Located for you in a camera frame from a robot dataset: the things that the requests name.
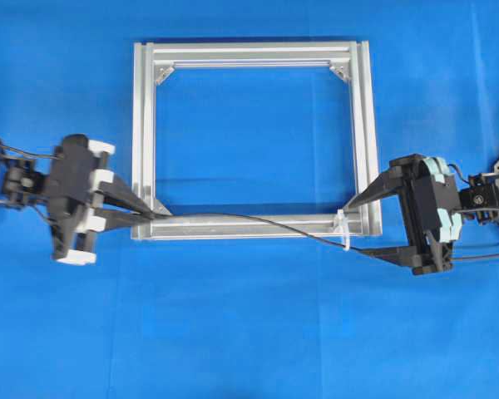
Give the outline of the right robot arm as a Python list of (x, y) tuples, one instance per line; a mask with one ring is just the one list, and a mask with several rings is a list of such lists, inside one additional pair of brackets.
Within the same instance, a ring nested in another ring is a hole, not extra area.
[(440, 157), (413, 154), (391, 160), (367, 189), (347, 204), (358, 208), (396, 195), (407, 246), (362, 249), (361, 254), (409, 267), (414, 275), (452, 269), (454, 243), (466, 219), (499, 224), (499, 166), (494, 172), (470, 175), (459, 190), (460, 170)]

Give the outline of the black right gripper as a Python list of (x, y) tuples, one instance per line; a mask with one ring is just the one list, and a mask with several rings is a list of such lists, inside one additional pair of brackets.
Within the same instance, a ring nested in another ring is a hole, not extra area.
[(462, 207), (447, 162), (442, 157), (413, 154), (389, 165), (391, 168), (356, 194), (345, 209), (398, 194), (408, 246), (361, 249), (360, 253), (409, 267), (414, 274), (451, 270), (453, 246), (462, 231)]

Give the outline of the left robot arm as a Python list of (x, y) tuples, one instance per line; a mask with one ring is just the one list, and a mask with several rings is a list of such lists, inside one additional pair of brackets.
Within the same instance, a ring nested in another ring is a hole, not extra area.
[(42, 154), (0, 140), (0, 207), (39, 210), (52, 236), (52, 257), (64, 264), (96, 262), (98, 234), (133, 228), (169, 216), (155, 210), (108, 168), (113, 145), (68, 135), (47, 155), (50, 170), (36, 169)]

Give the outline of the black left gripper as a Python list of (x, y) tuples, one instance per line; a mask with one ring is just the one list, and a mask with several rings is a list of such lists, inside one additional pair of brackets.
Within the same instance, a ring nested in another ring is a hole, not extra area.
[[(42, 196), (51, 220), (52, 257), (57, 262), (93, 264), (97, 234), (166, 217), (154, 213), (123, 179), (106, 168), (114, 152), (115, 146), (85, 135), (69, 135), (55, 149)], [(102, 208), (103, 197), (105, 204), (135, 213)]]

